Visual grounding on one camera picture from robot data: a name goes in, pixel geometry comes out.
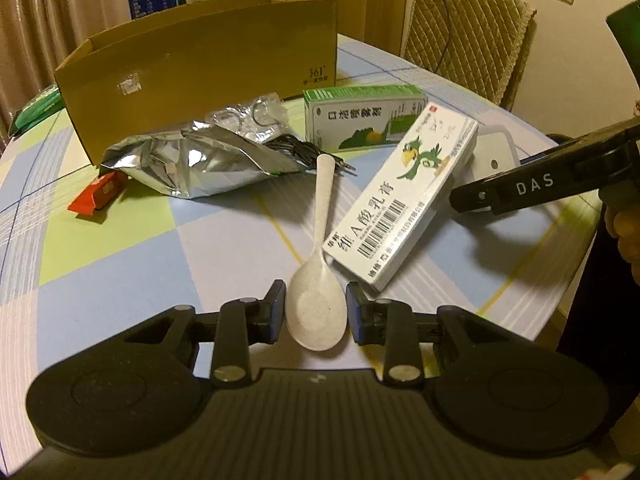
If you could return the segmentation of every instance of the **white wall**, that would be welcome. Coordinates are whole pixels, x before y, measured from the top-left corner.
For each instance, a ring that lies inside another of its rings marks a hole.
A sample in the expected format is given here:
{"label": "white wall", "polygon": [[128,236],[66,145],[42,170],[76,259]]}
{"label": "white wall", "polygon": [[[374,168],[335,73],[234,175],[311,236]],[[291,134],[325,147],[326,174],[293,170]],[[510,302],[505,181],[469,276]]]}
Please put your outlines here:
{"label": "white wall", "polygon": [[513,112],[542,132],[571,136],[631,117],[640,90],[605,19],[633,0],[524,1],[538,10],[538,30]]}

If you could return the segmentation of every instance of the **cardboard box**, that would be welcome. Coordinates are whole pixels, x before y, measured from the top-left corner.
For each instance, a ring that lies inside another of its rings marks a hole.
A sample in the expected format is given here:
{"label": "cardboard box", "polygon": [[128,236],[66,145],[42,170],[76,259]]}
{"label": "cardboard box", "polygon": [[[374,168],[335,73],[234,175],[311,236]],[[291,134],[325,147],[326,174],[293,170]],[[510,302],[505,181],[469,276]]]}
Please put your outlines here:
{"label": "cardboard box", "polygon": [[473,153],[478,121],[430,104],[322,247],[376,290],[385,288]]}
{"label": "cardboard box", "polygon": [[[335,85],[335,0],[203,0],[85,40],[56,70],[89,159],[269,92]],[[322,70],[323,78],[314,76]]]}
{"label": "cardboard box", "polygon": [[426,104],[414,85],[305,90],[306,140],[326,152],[397,144]]}

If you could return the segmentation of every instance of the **open cardboard box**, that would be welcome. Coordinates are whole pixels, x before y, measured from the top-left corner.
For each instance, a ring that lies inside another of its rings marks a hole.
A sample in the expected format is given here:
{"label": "open cardboard box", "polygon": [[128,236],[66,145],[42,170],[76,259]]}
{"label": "open cardboard box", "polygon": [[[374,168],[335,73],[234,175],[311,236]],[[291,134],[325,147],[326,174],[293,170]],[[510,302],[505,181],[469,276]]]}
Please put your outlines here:
{"label": "open cardboard box", "polygon": [[105,30],[56,70],[91,162],[125,137],[335,85],[335,0],[204,0]]}

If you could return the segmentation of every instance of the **white spoon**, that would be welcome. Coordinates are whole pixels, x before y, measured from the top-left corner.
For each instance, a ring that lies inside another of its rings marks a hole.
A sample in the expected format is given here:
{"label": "white spoon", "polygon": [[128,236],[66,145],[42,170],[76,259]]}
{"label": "white spoon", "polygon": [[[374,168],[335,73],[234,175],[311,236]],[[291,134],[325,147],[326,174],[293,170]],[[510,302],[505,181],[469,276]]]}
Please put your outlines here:
{"label": "white spoon", "polygon": [[293,339],[305,348],[322,351],[342,338],[347,327],[347,304],[340,283],[322,255],[335,161],[323,154],[318,156],[317,165],[314,248],[291,277],[284,308]]}

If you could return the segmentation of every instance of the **beige curtain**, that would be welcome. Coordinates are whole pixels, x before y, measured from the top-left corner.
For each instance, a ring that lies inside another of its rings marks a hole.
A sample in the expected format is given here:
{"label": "beige curtain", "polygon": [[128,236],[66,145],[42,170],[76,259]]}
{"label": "beige curtain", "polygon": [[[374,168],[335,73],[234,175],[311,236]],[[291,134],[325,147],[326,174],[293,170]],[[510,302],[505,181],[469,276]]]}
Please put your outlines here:
{"label": "beige curtain", "polygon": [[127,0],[0,0],[0,152],[14,112],[76,45],[128,20]]}

